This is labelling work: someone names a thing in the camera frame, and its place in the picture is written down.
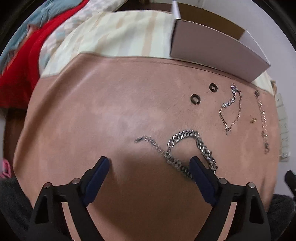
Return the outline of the checkered bed quilt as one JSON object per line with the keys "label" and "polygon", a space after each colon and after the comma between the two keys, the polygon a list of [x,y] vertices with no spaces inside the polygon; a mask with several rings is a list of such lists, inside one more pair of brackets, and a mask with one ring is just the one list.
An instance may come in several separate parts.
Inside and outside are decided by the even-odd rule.
{"label": "checkered bed quilt", "polygon": [[46,38],[39,55],[39,73],[42,74],[57,48],[75,28],[97,13],[116,11],[124,3],[126,3],[125,0],[90,0],[86,3],[81,10],[63,22]]}

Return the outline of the red blanket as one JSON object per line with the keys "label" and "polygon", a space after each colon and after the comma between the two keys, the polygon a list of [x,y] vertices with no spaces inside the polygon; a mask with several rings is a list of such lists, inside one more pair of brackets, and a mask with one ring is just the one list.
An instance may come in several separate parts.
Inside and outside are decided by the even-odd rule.
{"label": "red blanket", "polygon": [[67,19],[86,6],[65,11],[34,31],[1,75],[1,108],[26,109],[32,92],[40,78],[38,61],[45,40]]}

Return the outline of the pink item on floor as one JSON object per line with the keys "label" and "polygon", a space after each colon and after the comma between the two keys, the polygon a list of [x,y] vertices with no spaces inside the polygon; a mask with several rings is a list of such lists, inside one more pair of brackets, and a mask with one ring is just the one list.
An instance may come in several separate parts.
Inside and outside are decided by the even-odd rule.
{"label": "pink item on floor", "polygon": [[5,159],[2,161],[2,171],[0,174],[1,179],[9,179],[11,178],[11,166],[9,162]]}

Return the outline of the striped cream table cloth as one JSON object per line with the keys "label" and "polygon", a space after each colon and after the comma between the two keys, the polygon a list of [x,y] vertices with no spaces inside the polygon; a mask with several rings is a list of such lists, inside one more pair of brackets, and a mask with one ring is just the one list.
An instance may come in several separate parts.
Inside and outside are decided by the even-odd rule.
{"label": "striped cream table cloth", "polygon": [[175,19],[162,11],[101,12],[75,28],[57,48],[41,74],[42,78],[60,75],[68,68],[85,70],[90,67],[88,56],[95,61],[112,62],[123,73],[119,62],[128,71],[141,72],[148,80],[180,84],[182,79],[196,83],[213,81],[226,85],[234,82],[245,92],[252,87],[269,94],[274,90],[271,78],[264,71],[254,81],[205,65],[174,59],[170,56],[171,34]]}

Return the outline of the white cardboard box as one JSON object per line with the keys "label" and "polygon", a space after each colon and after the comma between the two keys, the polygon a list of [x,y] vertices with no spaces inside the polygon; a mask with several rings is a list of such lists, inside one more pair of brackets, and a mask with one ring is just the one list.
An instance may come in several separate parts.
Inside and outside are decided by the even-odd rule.
{"label": "white cardboard box", "polygon": [[247,82],[270,67],[250,33],[235,23],[196,6],[173,1],[175,19],[170,56],[221,70]]}

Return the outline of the teal blue blanket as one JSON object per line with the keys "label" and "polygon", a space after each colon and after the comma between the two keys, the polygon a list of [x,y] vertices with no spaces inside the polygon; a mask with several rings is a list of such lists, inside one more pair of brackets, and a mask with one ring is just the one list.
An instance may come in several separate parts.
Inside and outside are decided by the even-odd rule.
{"label": "teal blue blanket", "polygon": [[78,6],[80,0],[49,0],[41,4],[28,18],[18,27],[14,35],[9,37],[5,48],[1,53],[1,71],[7,66],[15,55],[21,42],[27,36],[29,27],[41,28],[55,16]]}

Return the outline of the white wall power strip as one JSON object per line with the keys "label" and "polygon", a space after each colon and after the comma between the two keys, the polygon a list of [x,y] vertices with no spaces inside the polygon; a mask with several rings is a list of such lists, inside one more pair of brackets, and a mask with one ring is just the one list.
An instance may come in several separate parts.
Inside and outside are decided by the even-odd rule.
{"label": "white wall power strip", "polygon": [[290,159],[290,137],[287,124],[287,112],[280,93],[275,95],[278,125],[280,127],[280,162],[288,162]]}

